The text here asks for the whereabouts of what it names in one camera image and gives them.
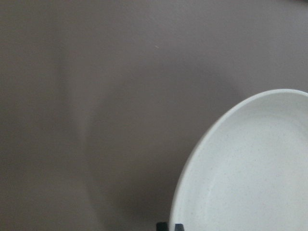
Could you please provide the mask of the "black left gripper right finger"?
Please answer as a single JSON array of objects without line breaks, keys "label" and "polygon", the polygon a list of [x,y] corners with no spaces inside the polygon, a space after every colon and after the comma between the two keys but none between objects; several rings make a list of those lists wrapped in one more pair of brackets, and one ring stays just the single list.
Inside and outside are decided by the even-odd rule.
[{"label": "black left gripper right finger", "polygon": [[185,231],[183,224],[175,224],[174,231]]}]

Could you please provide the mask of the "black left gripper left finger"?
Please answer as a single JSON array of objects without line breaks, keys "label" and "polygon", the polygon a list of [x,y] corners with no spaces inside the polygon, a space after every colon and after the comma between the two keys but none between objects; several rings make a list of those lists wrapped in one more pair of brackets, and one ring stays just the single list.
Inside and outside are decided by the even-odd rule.
[{"label": "black left gripper left finger", "polygon": [[167,222],[156,223],[156,231],[167,231]]}]

